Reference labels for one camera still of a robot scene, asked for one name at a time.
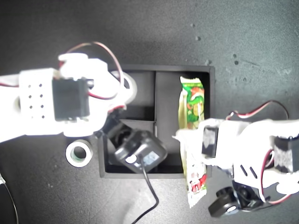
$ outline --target snack bag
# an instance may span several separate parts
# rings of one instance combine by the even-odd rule
[[[180,129],[196,129],[204,120],[205,90],[199,78],[180,78],[183,90],[179,98],[178,125]]]
[[[180,78],[183,89],[179,98],[178,123],[179,128],[197,129],[200,121],[204,120],[204,88],[199,78]],[[196,150],[196,136],[191,138],[194,147],[188,148],[186,139],[196,132],[179,130],[175,137],[180,141],[180,153],[183,164],[184,176],[187,181],[188,203],[190,208],[206,195],[206,166],[197,160],[194,155]]]

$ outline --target white plastic part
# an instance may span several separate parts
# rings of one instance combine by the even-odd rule
[[[97,96],[110,97],[119,89],[119,81],[108,72],[107,63],[100,59],[86,59],[85,55],[76,56],[72,54],[63,55],[65,63],[62,65],[60,72],[62,77],[85,77],[94,80],[94,87],[91,92]],[[94,131],[100,130],[105,124],[108,111],[119,105],[126,105],[127,101],[133,100],[136,96],[137,87],[134,80],[129,75],[125,75],[130,88],[121,88],[120,94],[112,100],[101,100],[89,97],[90,116],[84,121],[77,124],[68,124],[64,131],[65,136],[87,136]]]
[[[118,71],[112,71],[111,74],[117,78],[119,77]],[[117,98],[120,101],[123,101],[125,104],[129,104],[135,99],[137,95],[137,84],[128,73],[124,72],[123,75],[125,80],[129,84],[129,88],[126,90],[123,89],[122,93],[119,96],[117,96]]]
[[[92,135],[106,122],[108,112],[131,102],[137,93],[135,81],[128,74],[124,78],[129,88],[124,86],[120,94],[112,100],[89,97],[90,115],[72,121],[56,121],[54,116],[52,79],[79,78],[93,79],[93,94],[110,97],[119,90],[119,81],[108,72],[107,63],[99,59],[88,59],[85,54],[64,54],[60,72],[55,69],[25,70],[19,75],[1,76],[0,82],[19,85],[19,88],[0,86],[0,142],[27,135],[58,134],[81,137]]]
[[[75,154],[75,148],[82,148],[85,153],[85,158],[79,158]],[[85,140],[76,140],[73,143],[69,144],[65,151],[65,156],[67,161],[74,167],[84,167],[86,166],[93,157],[92,147],[88,141]]]
[[[290,136],[296,137],[298,135],[298,127],[299,120],[273,121],[268,119],[248,125],[235,143],[234,180],[259,188],[262,164],[266,153],[269,149],[274,148],[274,138],[276,136],[285,138]],[[267,169],[263,173],[264,188],[277,182],[281,184],[287,182],[288,188],[284,192],[288,194],[292,194],[295,189],[298,189],[298,181],[298,172],[289,175],[273,168]]]
[[[54,69],[26,70],[20,73],[22,125],[27,135],[58,134],[63,123],[55,121],[52,79]]]
[[[25,134],[19,106],[19,95],[19,88],[0,86],[0,142]]]
[[[207,158],[201,154],[205,126],[219,127],[215,158]],[[299,120],[263,120],[248,123],[207,119],[199,124],[197,130],[177,131],[175,138],[188,144],[189,149],[197,153],[194,157],[201,158],[201,162],[206,165],[218,166],[222,169],[233,166],[234,181],[259,188],[262,164],[266,153],[274,147],[274,137],[296,137],[298,127]],[[263,173],[263,187],[267,188],[278,182],[277,191],[282,194],[299,192],[298,181],[299,171],[286,174],[271,168]]]

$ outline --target white robotic arm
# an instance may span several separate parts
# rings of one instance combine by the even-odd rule
[[[0,77],[0,142],[24,134],[46,135],[63,132],[69,137],[92,135],[103,127],[110,110],[125,106],[136,96],[137,86],[134,80],[124,73],[129,88],[120,88],[120,82],[108,72],[107,64],[99,59],[88,59],[85,54],[65,54],[61,55],[59,60],[62,62],[60,71],[52,68],[25,70],[18,75]],[[86,99],[89,102],[89,114],[57,120],[53,80],[70,79],[83,79],[93,84],[93,88],[89,90],[90,96]],[[107,98],[118,90],[117,96],[110,100],[92,97],[95,95]]]
[[[250,123],[207,119],[197,130],[177,132],[176,139],[188,145],[193,158],[218,166],[233,180],[234,190],[225,188],[217,192],[217,201],[209,207],[212,216],[226,215],[238,207],[249,211],[262,204],[275,205],[299,192],[298,126],[299,120],[267,119]],[[265,199],[263,189],[275,183],[278,183],[277,192],[285,196],[277,201]],[[251,188],[258,189],[259,197]],[[239,196],[244,189],[252,198]],[[235,202],[227,201],[232,197]]]

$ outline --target black cable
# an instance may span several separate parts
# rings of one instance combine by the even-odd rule
[[[159,204],[159,198],[157,197],[157,195],[156,195],[153,187],[151,186],[149,177],[148,177],[147,173],[145,172],[144,162],[143,162],[143,158],[142,157],[140,158],[140,163],[141,163],[141,167],[142,167],[144,179],[145,179],[146,183],[148,184],[148,187],[149,187],[151,193],[153,194],[153,196],[154,196],[154,198],[156,200],[156,203],[154,204],[153,207],[149,208],[144,213],[142,213],[134,222],[132,222],[132,224],[136,224],[143,216],[145,216],[146,214],[148,214],[150,211],[154,210],[158,206],[158,204]]]
[[[9,189],[8,189],[8,187],[7,187],[7,185],[6,185],[6,183],[4,183],[4,186],[5,186],[5,188],[6,188],[7,192],[8,192],[8,194],[9,194],[10,199],[11,199],[11,201],[12,201],[12,203],[13,203],[13,206],[14,206],[14,212],[15,212],[16,224],[19,224],[19,216],[18,216],[17,208],[16,208],[15,203],[14,203],[14,199],[13,199],[13,197],[12,197],[12,195],[11,195],[11,193],[10,193],[10,191],[9,191]]]

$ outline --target red wire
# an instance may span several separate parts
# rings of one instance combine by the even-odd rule
[[[8,85],[8,84],[5,84],[5,83],[0,83],[0,86],[4,86],[4,87],[14,87],[14,88],[19,87],[18,85]]]
[[[266,161],[268,159],[268,156],[270,155],[270,153],[273,151],[273,149],[270,149],[267,153],[266,153],[266,156],[263,160],[263,165],[262,165],[262,171],[261,171],[261,194],[263,196],[263,173],[264,173],[264,170],[265,170],[265,165],[266,165]],[[286,199],[288,199],[291,195],[285,195],[283,196],[282,198],[280,198],[279,200],[276,200],[276,201],[267,201],[268,203],[270,204],[279,204],[279,203],[282,203],[284,202]]]
[[[272,104],[272,103],[275,103],[275,104],[278,104],[280,105],[284,111],[285,111],[285,114],[286,114],[286,119],[289,119],[289,112],[288,110],[286,109],[285,106],[283,106],[282,103],[276,101],[276,100],[269,100],[267,102],[265,102],[264,104],[260,105],[259,107],[257,107],[256,109],[250,111],[249,113],[239,113],[238,111],[232,111],[227,117],[226,117],[226,120],[230,120],[231,117],[235,114],[237,117],[239,118],[242,118],[242,119],[246,119],[246,118],[250,118],[252,117],[253,115],[259,113],[260,111],[262,111],[265,107],[267,107],[268,105]]]
[[[69,49],[66,53],[67,54],[71,53],[74,50],[77,50],[77,49],[79,49],[81,47],[90,46],[92,44],[95,44],[95,45],[98,45],[98,46],[102,47],[112,57],[115,65],[117,67],[118,73],[119,73],[119,78],[118,79],[119,79],[119,82],[120,82],[120,87],[119,87],[119,90],[113,96],[111,96],[111,97],[101,97],[101,96],[95,95],[95,94],[93,94],[91,92],[89,92],[89,96],[91,96],[93,98],[97,98],[97,99],[102,99],[102,100],[111,100],[111,99],[114,99],[114,98],[117,97],[117,95],[121,91],[122,86],[124,86],[124,75],[123,75],[123,72],[122,72],[122,69],[121,69],[121,65],[118,62],[116,56],[114,55],[114,53],[105,44],[102,44],[100,42],[81,43],[81,44],[78,44],[75,47]]]

